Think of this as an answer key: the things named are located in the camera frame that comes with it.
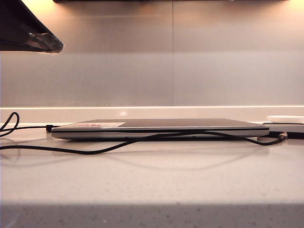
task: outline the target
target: quartz countertop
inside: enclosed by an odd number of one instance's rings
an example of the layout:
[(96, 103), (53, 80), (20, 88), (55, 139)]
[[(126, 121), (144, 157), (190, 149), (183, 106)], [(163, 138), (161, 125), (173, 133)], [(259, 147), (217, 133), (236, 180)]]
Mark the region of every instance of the quartz countertop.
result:
[[(44, 129), (1, 139), (80, 150), (117, 143), (55, 139)], [(303, 146), (217, 139), (98, 155), (1, 151), (1, 227), (302, 228)]]

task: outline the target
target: grout line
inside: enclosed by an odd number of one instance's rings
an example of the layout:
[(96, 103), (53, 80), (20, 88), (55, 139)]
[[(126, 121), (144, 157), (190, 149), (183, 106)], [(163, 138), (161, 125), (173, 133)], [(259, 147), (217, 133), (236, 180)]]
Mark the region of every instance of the grout line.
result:
[(172, 0), (172, 64), (171, 64), (171, 92), (172, 101), (171, 104), (174, 106), (175, 86), (174, 86), (174, 1)]
[(66, 109), (221, 109), (221, 108), (304, 108), (304, 105), (217, 105), (217, 106), (120, 106), (120, 107), (0, 107), (0, 110), (66, 110)]

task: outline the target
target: white dish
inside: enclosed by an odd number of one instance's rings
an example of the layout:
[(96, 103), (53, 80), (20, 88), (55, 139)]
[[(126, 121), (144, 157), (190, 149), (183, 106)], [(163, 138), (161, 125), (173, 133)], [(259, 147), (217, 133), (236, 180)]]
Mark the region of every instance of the white dish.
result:
[(304, 116), (300, 115), (269, 115), (267, 119), (273, 123), (304, 124)]

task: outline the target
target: charging cable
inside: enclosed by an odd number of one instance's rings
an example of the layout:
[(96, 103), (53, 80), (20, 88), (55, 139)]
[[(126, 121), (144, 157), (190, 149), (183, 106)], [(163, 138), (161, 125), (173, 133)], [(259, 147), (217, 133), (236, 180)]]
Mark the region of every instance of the charging cable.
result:
[[(13, 116), (17, 117), (17, 121), (15, 123), (15, 126), (13, 128), (9, 128), (9, 129), (5, 129), (5, 127), (7, 126), (7, 124), (11, 121)], [(57, 126), (53, 126), (53, 125), (46, 125), (46, 126), (27, 126), (27, 127), (18, 127), (19, 124), (19, 114), (16, 112), (13, 112), (10, 114), (10, 116), (8, 117), (8, 119), (6, 120), (6, 122), (4, 123), (4, 125), (0, 128), (0, 132), (6, 132), (2, 135), (0, 135), (1, 137), (6, 136), (8, 134), (11, 134), (12, 132), (14, 132), (15, 130), (19, 130), (19, 129), (28, 129), (28, 128), (46, 128), (46, 130), (48, 132), (51, 131), (51, 129), (53, 127), (57, 127)], [(90, 155), (90, 154), (99, 154), (99, 153), (105, 153), (108, 151), (112, 151), (115, 150), (117, 148), (123, 147), (123, 146), (127, 146), (136, 142), (144, 142), (144, 141), (150, 141), (150, 140), (157, 140), (157, 139), (161, 139), (161, 138), (166, 138), (166, 137), (176, 137), (176, 136), (185, 136), (185, 135), (198, 135), (198, 134), (202, 134), (202, 135), (216, 135), (216, 136), (222, 136), (222, 137), (226, 137), (226, 138), (230, 138), (230, 139), (236, 139), (236, 140), (244, 140), (247, 142), (251, 142), (254, 144), (258, 144), (258, 145), (262, 145), (262, 146), (269, 146), (269, 145), (274, 145), (277, 143), (281, 143), (284, 140), (286, 140), (288, 138), (288, 135), (286, 132), (280, 133), (278, 136), (278, 139), (274, 140), (274, 141), (270, 141), (270, 142), (260, 142), (257, 140), (253, 140), (253, 139), (249, 139), (246, 137), (240, 137), (237, 135), (232, 135), (232, 134), (225, 134), (225, 133), (220, 133), (220, 132), (212, 132), (212, 131), (187, 131), (187, 132), (176, 132), (176, 133), (160, 133), (160, 134), (154, 134), (154, 135), (149, 135), (149, 136), (145, 136), (145, 137), (139, 137), (136, 139), (131, 139), (128, 140), (126, 142), (123, 142), (121, 144), (115, 145), (115, 146), (111, 146), (105, 149), (101, 149), (101, 150), (96, 150), (96, 151), (81, 151), (81, 150), (72, 150), (72, 149), (65, 149), (65, 148), (56, 148), (56, 147), (46, 147), (46, 146), (29, 146), (29, 145), (7, 145), (7, 146), (0, 146), (0, 150), (7, 150), (7, 149), (30, 149), (30, 150), (43, 150), (43, 151), (56, 151), (56, 152), (67, 152), (67, 153), (75, 153), (75, 154), (86, 154), (86, 155)]]

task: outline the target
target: silver laptop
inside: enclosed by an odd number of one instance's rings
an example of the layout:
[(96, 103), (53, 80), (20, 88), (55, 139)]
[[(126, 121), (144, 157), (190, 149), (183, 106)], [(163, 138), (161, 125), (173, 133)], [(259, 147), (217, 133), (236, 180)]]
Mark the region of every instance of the silver laptop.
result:
[[(269, 134), (269, 126), (228, 119), (131, 119), (91, 120), (52, 129), (52, 136), (60, 139), (129, 139), (157, 133), (214, 131), (243, 137)], [(212, 137), (189, 135), (181, 137)]]

